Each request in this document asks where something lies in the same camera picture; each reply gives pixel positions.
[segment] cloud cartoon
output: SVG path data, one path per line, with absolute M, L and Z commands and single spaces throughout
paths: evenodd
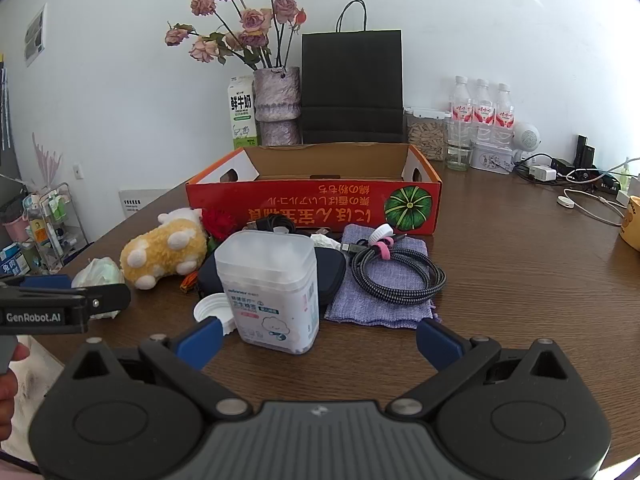
M 265 317 L 262 320 L 262 326 L 269 332 L 276 332 L 278 334 L 288 334 L 290 332 L 289 327 L 284 321 L 279 320 L 277 317 Z

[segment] milk carton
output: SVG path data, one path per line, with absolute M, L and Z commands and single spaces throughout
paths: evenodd
M 229 83 L 229 112 L 234 148 L 258 145 L 253 82 L 254 76 L 241 75 L 232 77 Z

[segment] vase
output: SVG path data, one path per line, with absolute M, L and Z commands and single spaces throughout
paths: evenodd
M 255 118 L 263 146 L 300 144 L 300 67 L 254 71 Z

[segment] plastic bag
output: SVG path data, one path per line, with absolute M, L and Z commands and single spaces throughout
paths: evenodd
M 71 287 L 81 288 L 84 286 L 113 285 L 114 283 L 124 283 L 124 275 L 120 268 L 111 258 L 94 258 L 89 265 L 76 274 L 71 282 Z M 104 317 L 113 319 L 119 313 L 119 310 L 115 310 L 106 314 L 96 314 L 91 316 L 91 319 L 102 319 Z

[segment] orange cardboard box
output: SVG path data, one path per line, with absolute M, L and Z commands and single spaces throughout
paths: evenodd
M 435 231 L 441 190 L 415 146 L 376 142 L 238 148 L 187 182 L 191 207 L 224 210 L 240 226 L 280 213 L 301 228 L 387 222 L 417 235 Z

